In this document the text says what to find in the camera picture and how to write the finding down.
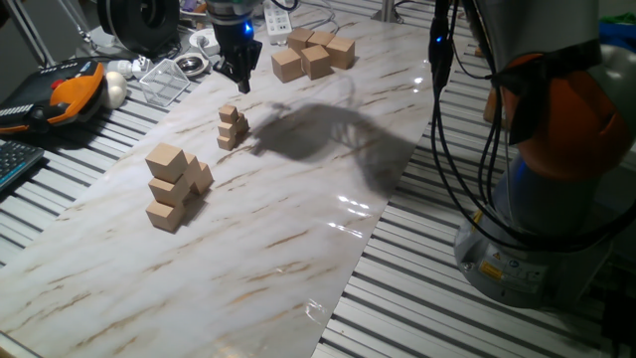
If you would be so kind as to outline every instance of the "wooden block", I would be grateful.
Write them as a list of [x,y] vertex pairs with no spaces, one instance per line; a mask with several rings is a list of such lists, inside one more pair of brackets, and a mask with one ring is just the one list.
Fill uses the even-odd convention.
[[311,35],[309,40],[307,40],[307,47],[310,48],[313,46],[320,45],[324,49],[325,47],[327,47],[327,45],[329,45],[329,43],[331,42],[331,40],[333,40],[334,37],[336,37],[336,35],[332,33],[324,32],[324,31],[316,31],[314,32],[313,35]]
[[15,357],[9,354],[9,352],[7,352],[6,350],[2,349],[2,347],[0,347],[0,358],[15,358]]
[[354,40],[336,36],[325,50],[329,53],[331,66],[338,69],[347,70],[356,58],[356,42]]
[[186,181],[188,182],[188,187],[195,183],[195,180],[201,174],[201,169],[199,169],[199,159],[194,154],[185,153],[186,160],[188,161],[188,168],[183,173],[186,177]]
[[232,150],[237,144],[237,139],[235,137],[223,137],[219,136],[217,138],[217,142],[219,144],[219,148],[225,150]]
[[271,55],[271,66],[284,84],[303,76],[300,56],[292,49]]
[[238,114],[237,134],[245,134],[249,130],[249,122],[243,113]]
[[287,47],[300,55],[300,51],[307,48],[307,40],[313,34],[312,30],[296,28],[287,36]]
[[190,191],[190,185],[188,185],[188,180],[185,175],[182,175],[175,184],[152,178],[148,186],[157,202],[169,206],[177,206],[183,203],[183,200]]
[[221,122],[234,124],[239,119],[239,112],[235,106],[226,104],[219,109],[219,117]]
[[237,125],[225,122],[219,123],[219,135],[225,138],[232,138],[237,135]]
[[146,157],[152,175],[168,183],[176,183],[188,167],[186,155],[181,148],[159,143]]
[[300,52],[302,70],[310,80],[323,78],[333,74],[329,54],[322,46],[314,46]]
[[186,208],[183,204],[171,207],[153,201],[148,208],[146,208],[146,214],[152,226],[174,233],[186,215]]
[[210,185],[212,185],[212,182],[214,182],[215,179],[212,176],[212,172],[210,171],[208,164],[199,163],[199,166],[201,169],[201,175],[199,175],[197,181],[195,181],[195,183],[190,187],[190,191],[201,195],[210,188]]

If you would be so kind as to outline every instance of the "wire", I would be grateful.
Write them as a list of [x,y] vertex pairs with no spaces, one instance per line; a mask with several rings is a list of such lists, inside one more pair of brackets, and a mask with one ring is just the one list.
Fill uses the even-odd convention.
[[67,59],[67,60],[61,61],[60,64],[65,64],[65,63],[77,61],[77,60],[95,60],[95,61],[105,62],[105,61],[119,61],[119,60],[128,60],[128,59],[116,58],[113,56],[84,56],[84,57],[75,57],[75,58]]
[[476,76],[476,75],[473,75],[473,74],[469,73],[468,70],[466,70],[466,68],[464,67],[464,64],[462,64],[461,60],[459,60],[459,54],[457,54],[457,49],[455,48],[455,42],[454,41],[452,41],[452,45],[453,45],[453,52],[455,53],[455,60],[457,60],[457,64],[459,64],[459,67],[464,72],[464,74],[468,75],[469,77],[471,77],[471,78],[473,78],[475,80],[490,80],[493,77],[492,75]]
[[397,6],[403,5],[403,4],[408,4],[408,3],[412,3],[412,4],[420,4],[420,5],[426,5],[422,2],[419,1],[413,1],[413,0],[402,0],[402,1],[398,1],[395,5],[394,5],[394,11],[396,10]]
[[271,3],[276,5],[276,6],[278,6],[281,9],[285,10],[285,11],[294,11],[294,10],[296,10],[298,8],[298,5],[300,4],[300,1],[299,0],[294,0],[294,4],[291,7],[284,6],[284,5],[282,5],[281,3],[279,3],[276,0],[271,0]]
[[[329,3],[329,1],[327,1],[327,0],[321,0],[321,1],[329,8],[329,9],[327,9],[327,11],[329,12],[330,16],[327,19],[310,21],[310,22],[308,22],[306,24],[298,25],[295,28],[306,28],[306,29],[309,29],[309,30],[314,30],[314,29],[316,29],[316,28],[318,28],[320,26],[323,26],[323,25],[328,24],[328,23],[331,22],[331,23],[333,23],[336,26],[336,28],[334,30],[332,30],[331,32],[333,34],[337,34],[338,31],[340,31],[340,25],[338,25],[338,23],[335,20],[336,13],[334,12],[333,6],[331,6],[331,3]],[[304,2],[304,4],[305,5],[312,5],[312,6],[320,7],[319,5],[309,4],[307,2]]]

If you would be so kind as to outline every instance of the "white cable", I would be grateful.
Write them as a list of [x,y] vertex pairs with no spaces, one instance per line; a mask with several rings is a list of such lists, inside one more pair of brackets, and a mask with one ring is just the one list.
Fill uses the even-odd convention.
[[504,148],[506,148],[506,195],[508,196],[508,215],[510,216],[511,228],[515,229],[515,219],[513,218],[513,199],[510,196],[510,184],[511,184],[511,175],[510,172],[510,158],[508,157],[508,120],[506,120],[506,125],[504,125],[504,140],[506,141],[504,144]]
[[[316,29],[316,28],[318,28],[320,26],[323,26],[323,25],[328,24],[328,23],[331,22],[331,23],[333,23],[336,26],[336,29],[332,30],[332,33],[337,34],[338,31],[340,30],[340,25],[338,25],[338,23],[335,20],[336,13],[334,12],[334,8],[331,6],[331,3],[329,3],[327,0],[321,0],[321,1],[327,6],[328,9],[325,9],[325,10],[329,12],[329,14],[330,14],[329,17],[327,19],[323,19],[323,20],[310,21],[310,22],[308,22],[306,24],[295,26],[295,27],[302,27],[302,28],[307,28],[309,30],[314,30],[314,29]],[[317,7],[321,7],[322,8],[322,6],[315,5],[315,4],[309,4],[307,2],[304,2],[304,4],[311,5],[311,6],[317,6]]]

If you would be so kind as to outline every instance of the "marble-patterned table surface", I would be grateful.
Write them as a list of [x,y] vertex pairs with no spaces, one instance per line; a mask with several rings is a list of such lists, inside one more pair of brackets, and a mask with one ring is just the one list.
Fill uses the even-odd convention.
[[[44,357],[309,357],[431,112],[426,30],[337,21],[354,67],[285,85],[260,29],[249,94],[209,76],[0,270],[0,330]],[[225,103],[252,127],[232,152]],[[144,211],[159,142],[216,179],[174,235]]]

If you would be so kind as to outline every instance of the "metal frame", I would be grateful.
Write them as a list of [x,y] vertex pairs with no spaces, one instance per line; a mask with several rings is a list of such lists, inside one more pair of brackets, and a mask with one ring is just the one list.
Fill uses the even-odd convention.
[[24,5],[22,5],[22,1],[20,0],[2,0],[11,16],[11,19],[15,21],[16,27],[18,31],[22,35],[33,54],[33,57],[36,59],[38,64],[43,68],[47,68],[55,65],[55,61],[47,49],[47,46],[42,41],[38,30],[35,25],[31,21],[31,18],[27,14]]
[[383,0],[382,9],[371,18],[382,22],[402,24],[404,20],[395,11],[395,6],[396,0]]

